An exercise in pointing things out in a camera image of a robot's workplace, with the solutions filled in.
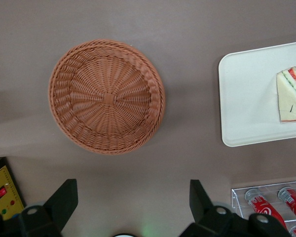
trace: brown table surface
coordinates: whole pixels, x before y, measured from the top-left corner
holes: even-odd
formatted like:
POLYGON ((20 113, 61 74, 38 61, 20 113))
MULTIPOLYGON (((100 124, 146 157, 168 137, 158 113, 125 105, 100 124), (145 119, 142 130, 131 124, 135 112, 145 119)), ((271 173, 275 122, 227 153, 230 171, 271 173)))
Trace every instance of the brown table surface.
POLYGON ((193 221, 190 179, 227 203, 233 187, 296 180, 296 138, 222 142, 218 80, 224 55, 294 41, 296 0, 0 1, 0 156, 27 203, 77 179, 79 205, 65 237, 176 237, 193 221), (160 129, 125 155, 80 148, 49 110, 58 59, 99 38, 143 52, 166 90, 160 129))

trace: white tray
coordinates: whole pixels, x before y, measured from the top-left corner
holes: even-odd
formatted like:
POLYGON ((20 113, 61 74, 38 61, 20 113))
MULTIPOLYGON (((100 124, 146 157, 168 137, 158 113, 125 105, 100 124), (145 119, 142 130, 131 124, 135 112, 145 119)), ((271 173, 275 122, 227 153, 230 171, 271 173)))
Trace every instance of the white tray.
POLYGON ((230 53, 219 64, 222 140, 230 147, 296 137, 281 123, 276 73, 296 66, 296 42, 230 53))

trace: sandwich slice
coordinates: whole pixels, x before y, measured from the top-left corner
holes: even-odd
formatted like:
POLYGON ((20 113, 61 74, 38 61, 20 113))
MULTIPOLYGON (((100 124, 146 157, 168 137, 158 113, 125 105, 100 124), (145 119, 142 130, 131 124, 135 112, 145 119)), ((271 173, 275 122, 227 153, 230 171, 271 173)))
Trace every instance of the sandwich slice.
POLYGON ((296 121, 296 67, 276 75, 281 122, 296 121))

